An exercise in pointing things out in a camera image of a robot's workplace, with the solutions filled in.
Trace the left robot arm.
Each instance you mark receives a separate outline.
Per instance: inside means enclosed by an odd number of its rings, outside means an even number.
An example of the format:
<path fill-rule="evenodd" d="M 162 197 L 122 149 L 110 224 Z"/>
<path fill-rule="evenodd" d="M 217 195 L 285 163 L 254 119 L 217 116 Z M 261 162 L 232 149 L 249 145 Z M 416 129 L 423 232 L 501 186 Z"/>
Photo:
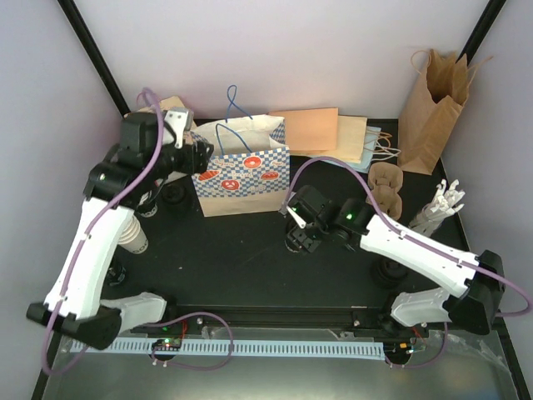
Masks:
<path fill-rule="evenodd" d="M 41 302 L 28 306 L 27 319 L 103 350 L 122 332 L 151 324 L 172 331 L 179 313 L 167 297 L 142 292 L 103 300 L 102 288 L 116 248 L 147 249 L 135 215 L 153 208 L 172 173 L 207 170 L 213 146 L 187 142 L 193 113 L 174 107 L 161 114 L 133 112 L 121 124 L 120 141 L 89 173 L 77 233 L 62 271 Z"/>

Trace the blue checkered paper bag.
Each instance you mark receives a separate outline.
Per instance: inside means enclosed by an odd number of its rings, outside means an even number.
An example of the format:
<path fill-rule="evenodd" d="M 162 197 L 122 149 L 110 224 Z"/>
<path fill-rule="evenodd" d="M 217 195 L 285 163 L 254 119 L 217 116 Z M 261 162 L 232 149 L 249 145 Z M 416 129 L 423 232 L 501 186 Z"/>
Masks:
<path fill-rule="evenodd" d="M 290 185 L 290 149 L 285 118 L 251 115 L 235 103 L 237 87 L 227 89 L 229 108 L 222 120 L 192 130 L 196 142 L 210 143 L 213 154 L 207 170 L 193 179 L 206 218 L 280 209 Z"/>

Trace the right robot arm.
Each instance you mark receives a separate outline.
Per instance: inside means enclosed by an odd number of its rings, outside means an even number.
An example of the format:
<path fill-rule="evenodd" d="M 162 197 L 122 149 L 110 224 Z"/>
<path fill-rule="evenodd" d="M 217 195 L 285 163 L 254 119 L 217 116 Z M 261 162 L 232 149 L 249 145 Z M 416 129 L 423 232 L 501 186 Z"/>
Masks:
<path fill-rule="evenodd" d="M 501 257 L 461 251 L 413 232 L 370 204 L 356 198 L 342 205 L 306 185 L 294 192 L 281 212 L 291 218 L 286 245 L 296 253 L 312 253 L 325 241 L 339 241 L 396 262 L 436 283 L 421 292 L 401 292 L 378 316 L 389 336 L 422 323 L 454 323 L 469 333 L 485 335 L 499 311 L 506 286 Z"/>

